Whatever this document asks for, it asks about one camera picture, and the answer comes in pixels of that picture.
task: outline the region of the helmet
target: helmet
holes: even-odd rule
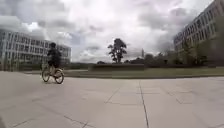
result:
[[[51,46],[52,48],[55,48],[55,47],[56,47],[56,44],[55,44],[55,43],[51,43],[50,46]]]

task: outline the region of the building facade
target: building facade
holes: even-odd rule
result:
[[[224,61],[224,0],[214,0],[203,12],[174,37],[174,48],[181,58],[184,47],[192,56],[206,56],[210,61]]]
[[[45,63],[50,43],[23,33],[0,29],[1,69],[18,68],[21,63]],[[57,49],[62,53],[62,63],[70,63],[71,48],[58,44]]]

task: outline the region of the cloud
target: cloud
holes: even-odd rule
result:
[[[142,48],[165,51],[211,1],[0,0],[0,25],[69,45],[73,61],[110,61],[107,46],[114,38],[128,44],[126,59]]]

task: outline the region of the bicycle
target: bicycle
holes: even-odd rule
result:
[[[50,66],[47,65],[43,68],[42,70],[42,79],[44,80],[44,82],[48,82],[50,77],[53,77],[55,82],[57,84],[62,84],[63,81],[64,81],[64,73],[63,73],[63,70],[62,69],[59,69],[59,68],[56,68],[54,71],[55,73],[52,73],[50,71]]]

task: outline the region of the pavement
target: pavement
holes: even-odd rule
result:
[[[224,77],[51,81],[0,72],[0,128],[224,128]]]

